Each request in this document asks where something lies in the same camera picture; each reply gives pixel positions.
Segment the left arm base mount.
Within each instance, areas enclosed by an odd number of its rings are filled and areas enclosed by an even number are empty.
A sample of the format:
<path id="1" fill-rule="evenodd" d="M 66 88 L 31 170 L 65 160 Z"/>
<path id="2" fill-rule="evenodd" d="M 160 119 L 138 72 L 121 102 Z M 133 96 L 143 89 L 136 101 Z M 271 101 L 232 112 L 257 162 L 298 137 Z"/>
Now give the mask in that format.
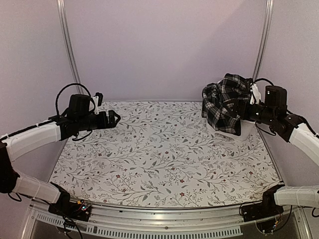
<path id="1" fill-rule="evenodd" d="M 51 182 L 61 193 L 56 203 L 51 203 L 48 211 L 59 216 L 69 217 L 71 219 L 88 222 L 92 204 L 85 200 L 78 200 L 77 202 L 70 201 L 70 194 L 59 185 Z"/>

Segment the black white plaid skirt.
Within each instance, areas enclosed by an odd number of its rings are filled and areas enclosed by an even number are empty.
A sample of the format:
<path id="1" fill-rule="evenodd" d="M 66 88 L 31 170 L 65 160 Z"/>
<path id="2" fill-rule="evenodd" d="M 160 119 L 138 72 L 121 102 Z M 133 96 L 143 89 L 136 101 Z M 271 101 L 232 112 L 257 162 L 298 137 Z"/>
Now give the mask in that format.
<path id="1" fill-rule="evenodd" d="M 241 119 L 237 113 L 240 102 L 251 99 L 251 78 L 227 73 L 218 83 L 210 83 L 202 90 L 202 112 L 209 126 L 216 131 L 241 135 Z"/>

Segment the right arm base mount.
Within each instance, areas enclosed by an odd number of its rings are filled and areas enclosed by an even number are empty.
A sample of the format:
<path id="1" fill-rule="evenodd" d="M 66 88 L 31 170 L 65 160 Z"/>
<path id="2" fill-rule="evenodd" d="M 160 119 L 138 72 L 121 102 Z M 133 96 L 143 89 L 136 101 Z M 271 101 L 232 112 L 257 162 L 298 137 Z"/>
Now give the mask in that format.
<path id="1" fill-rule="evenodd" d="M 262 201 L 260 203 L 253 203 L 239 207 L 239 215 L 243 217 L 244 222 L 264 219 L 271 216 L 276 216 L 284 212 L 283 206 L 275 203 L 274 194 L 283 185 L 276 185 L 268 189 L 262 194 Z"/>

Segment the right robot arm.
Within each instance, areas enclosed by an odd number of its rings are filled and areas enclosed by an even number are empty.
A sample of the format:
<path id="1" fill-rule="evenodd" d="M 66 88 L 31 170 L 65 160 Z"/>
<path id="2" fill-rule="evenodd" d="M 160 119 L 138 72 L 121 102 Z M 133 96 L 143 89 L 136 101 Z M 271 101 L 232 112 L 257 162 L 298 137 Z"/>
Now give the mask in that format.
<path id="1" fill-rule="evenodd" d="M 319 163 L 319 135 L 304 117 L 288 112 L 286 89 L 268 85 L 263 103 L 251 104 L 245 100 L 235 100 L 234 107 L 233 111 L 240 118 L 268 125 L 285 142 L 301 150 L 316 164 Z M 258 205 L 258 213 L 262 217 L 268 217 L 277 206 L 284 205 L 318 208 L 318 185 L 273 187 L 263 193 L 263 202 Z"/>

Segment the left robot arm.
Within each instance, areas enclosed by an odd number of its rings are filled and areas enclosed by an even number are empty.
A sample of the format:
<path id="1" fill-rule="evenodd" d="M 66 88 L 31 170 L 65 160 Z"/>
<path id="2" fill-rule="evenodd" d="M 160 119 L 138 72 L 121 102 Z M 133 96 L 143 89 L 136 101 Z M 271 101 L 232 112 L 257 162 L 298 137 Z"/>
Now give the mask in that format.
<path id="1" fill-rule="evenodd" d="M 0 191 L 38 198 L 54 204 L 63 216 L 74 212 L 74 205 L 62 197 L 63 188 L 14 170 L 12 163 L 21 156 L 50 143 L 73 138 L 81 131 L 115 128 L 121 117 L 114 111 L 101 111 L 103 95 L 71 95 L 62 114 L 0 138 Z"/>

